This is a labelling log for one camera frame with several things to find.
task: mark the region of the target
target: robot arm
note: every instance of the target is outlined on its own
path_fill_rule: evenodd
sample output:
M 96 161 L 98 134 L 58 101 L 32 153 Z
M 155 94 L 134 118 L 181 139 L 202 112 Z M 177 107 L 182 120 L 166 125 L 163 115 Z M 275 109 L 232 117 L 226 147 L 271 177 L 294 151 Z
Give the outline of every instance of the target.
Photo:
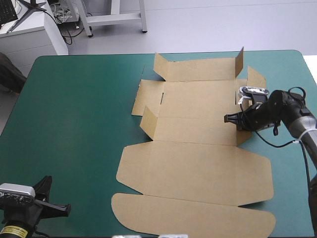
M 252 105 L 245 111 L 224 116 L 224 122 L 237 125 L 238 130 L 255 131 L 273 127 L 273 134 L 278 135 L 278 126 L 282 121 L 290 134 L 306 148 L 314 166 L 317 168 L 317 120 L 306 107 L 306 93 L 275 90 L 269 98 L 268 91 L 261 88 L 242 87 L 242 99 L 252 100 Z M 317 176 L 309 181 L 309 206 L 315 236 L 317 236 Z

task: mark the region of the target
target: cardboard flap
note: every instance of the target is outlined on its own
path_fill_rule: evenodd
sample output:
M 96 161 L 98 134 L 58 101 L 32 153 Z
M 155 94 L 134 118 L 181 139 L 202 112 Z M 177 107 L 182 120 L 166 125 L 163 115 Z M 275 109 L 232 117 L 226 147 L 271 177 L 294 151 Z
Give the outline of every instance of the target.
M 169 61 L 158 53 L 155 53 L 154 58 L 154 72 L 161 76 L 163 79 L 168 78 Z
M 168 141 L 127 146 L 117 180 L 145 195 L 222 205 L 273 197 L 269 159 L 235 146 Z
M 155 131 L 157 128 L 158 118 L 145 106 L 143 117 L 140 123 L 142 130 L 154 140 Z
M 235 206 L 117 193 L 111 205 L 125 227 L 148 234 L 188 234 L 191 238 L 266 238 L 270 212 Z
M 142 192 L 147 173 L 147 159 L 151 154 L 150 142 L 126 146 L 123 149 L 119 169 L 116 175 L 118 182 Z
M 235 59 L 236 77 L 239 75 L 239 73 L 243 69 L 243 52 L 244 52 L 244 47 L 242 47 L 238 56 Z
M 142 116 L 145 106 L 150 108 L 155 115 L 158 115 L 163 91 L 164 82 L 141 79 L 132 109 L 132 115 Z
M 248 82 L 247 86 L 266 88 L 266 79 L 255 69 L 248 66 Z
M 156 54 L 154 71 L 165 81 L 235 80 L 243 68 L 243 48 L 236 58 L 168 61 Z

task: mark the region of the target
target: green table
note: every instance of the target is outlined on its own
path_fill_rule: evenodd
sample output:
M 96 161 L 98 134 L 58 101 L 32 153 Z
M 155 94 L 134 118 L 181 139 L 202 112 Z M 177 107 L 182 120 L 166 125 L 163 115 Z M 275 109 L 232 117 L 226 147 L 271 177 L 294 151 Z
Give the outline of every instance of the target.
M 164 54 L 169 60 L 236 55 Z M 110 201 L 116 192 L 136 193 L 115 175 L 124 146 L 150 141 L 131 109 L 140 79 L 160 80 L 153 62 L 153 54 L 36 60 L 0 137 L 0 183 L 33 185 L 45 175 L 53 176 L 51 202 L 71 203 L 72 212 L 69 218 L 41 221 L 40 231 L 52 236 L 135 234 L 116 220 Z M 317 115 L 317 88 L 299 52 L 245 52 L 239 77 L 246 77 L 247 65 L 266 77 L 271 91 L 304 87 L 308 107 Z M 276 144 L 291 139 L 284 126 L 278 137 L 271 130 L 261 133 Z M 254 136 L 241 147 L 270 158 L 275 189 L 272 200 L 247 207 L 276 216 L 272 236 L 312 236 L 300 146 L 275 149 Z

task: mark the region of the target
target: box flap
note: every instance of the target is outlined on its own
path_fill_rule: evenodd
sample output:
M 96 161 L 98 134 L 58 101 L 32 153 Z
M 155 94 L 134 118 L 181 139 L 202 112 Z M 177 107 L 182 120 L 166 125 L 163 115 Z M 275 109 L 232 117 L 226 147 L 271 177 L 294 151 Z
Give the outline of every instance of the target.
M 132 109 L 132 115 L 142 116 L 145 105 L 150 108 L 155 115 L 158 115 L 163 91 L 164 82 L 141 79 Z
M 235 68 L 236 68 L 236 77 L 239 75 L 239 73 L 243 69 L 243 52 L 244 47 L 242 47 L 241 51 L 239 52 L 238 56 L 235 59 Z
M 250 87 L 266 88 L 266 79 L 255 69 L 248 66 L 248 82 Z
M 117 193 L 113 212 L 125 227 L 147 234 L 188 234 L 191 238 L 266 238 L 270 212 L 235 206 Z
M 237 145 L 236 126 L 221 119 L 158 118 L 145 108 L 140 127 L 152 140 Z
M 273 197 L 269 159 L 236 146 L 168 141 L 127 146 L 116 178 L 145 195 L 214 204 L 240 206 Z
M 154 140 L 155 137 L 157 123 L 158 118 L 154 115 L 154 113 L 151 112 L 148 107 L 145 107 L 140 127 L 152 140 Z
M 156 53 L 154 58 L 154 72 L 160 75 L 162 78 L 168 78 L 169 61 L 160 54 Z
M 156 54 L 154 71 L 165 81 L 235 80 L 243 68 L 243 48 L 235 58 L 168 61 Z

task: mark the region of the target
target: wire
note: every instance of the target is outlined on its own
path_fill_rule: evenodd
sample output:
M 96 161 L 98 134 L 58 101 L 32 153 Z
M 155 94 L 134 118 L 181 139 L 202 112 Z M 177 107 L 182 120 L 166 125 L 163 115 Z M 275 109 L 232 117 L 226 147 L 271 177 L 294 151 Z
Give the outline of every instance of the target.
M 19 1 L 17 1 L 17 0 L 15 0 L 15 4 L 18 4 L 18 5 L 20 6 L 19 12 L 16 13 L 17 15 L 19 15 L 20 12 L 22 11 L 22 6 L 21 6 L 21 4 L 19 3 Z
M 267 140 L 265 140 L 265 139 L 258 133 L 257 130 L 255 130 L 255 129 L 251 126 L 251 123 L 250 123 L 250 121 L 249 121 L 249 118 L 247 117 L 247 115 L 245 114 L 245 112 L 244 112 L 244 110 L 243 110 L 242 104 L 240 104 L 240 108 L 241 108 L 241 111 L 242 111 L 243 116 L 245 117 L 245 119 L 246 119 L 247 122 L 249 123 L 249 126 L 250 126 L 251 130 L 254 131 L 254 132 L 259 136 L 259 138 L 261 138 L 261 140 L 264 141 L 266 144 L 268 144 L 268 145 L 270 145 L 270 146 L 273 146 L 273 147 L 275 147 L 275 148 L 282 148 L 282 147 L 287 146 L 287 145 L 293 143 L 294 141 L 296 141 L 296 140 L 291 140 L 291 141 L 289 141 L 289 142 L 287 142 L 287 143 L 285 143 L 285 144 L 282 144 L 282 145 L 274 145 L 274 144 L 268 142 Z
M 44 10 L 41 10 L 41 11 L 44 12 L 45 14 L 47 14 L 47 15 L 54 21 L 54 23 L 55 23 L 56 25 L 57 25 L 56 20 L 58 20 L 60 23 L 62 23 L 62 21 L 61 21 L 57 16 L 56 16 L 56 20 L 55 20 L 48 12 L 46 12 L 46 11 L 44 11 Z M 60 32 L 61 36 L 63 37 L 65 43 L 68 44 L 68 45 L 71 45 L 71 44 L 73 44 L 73 39 L 72 39 L 72 38 L 74 38 L 74 37 L 80 35 L 80 34 L 84 31 L 84 29 L 85 29 L 85 28 L 83 28 L 79 33 L 77 33 L 77 34 L 74 35 L 74 36 L 71 36 L 71 35 L 70 35 L 69 30 L 67 30 L 68 36 L 64 36 L 64 35 L 62 34 L 62 32 L 60 31 L 60 29 L 59 29 L 59 32 Z M 70 38 L 71 43 L 68 43 L 68 42 L 66 41 L 66 38 Z
M 37 230 L 35 230 L 34 233 L 37 234 L 37 235 L 40 235 L 40 236 L 44 236 L 44 237 L 46 237 L 46 238 L 51 238 L 48 234 L 45 234 L 45 233 L 43 233 L 43 232 L 39 232 L 39 231 L 37 231 Z
M 311 183 L 311 178 L 309 176 L 309 167 L 308 167 L 308 161 L 307 161 L 307 156 L 306 156 L 306 152 L 305 152 L 305 147 L 302 143 L 302 141 L 299 141 L 301 148 L 302 148 L 302 152 L 303 152 L 303 156 L 304 156 L 304 162 L 305 162 L 305 169 L 306 169 L 306 177 L 307 177 L 307 188 L 308 188 L 308 195 L 310 194 L 310 183 Z
M 65 43 L 68 44 L 68 45 L 71 45 L 71 44 L 73 44 L 73 38 L 71 37 L 71 35 L 70 35 L 70 33 L 69 33 L 69 30 L 67 30 L 67 32 L 68 32 L 68 35 L 69 35 L 69 38 L 70 38 L 70 43 L 68 43 L 68 42 L 66 41 L 66 39 L 65 39 Z

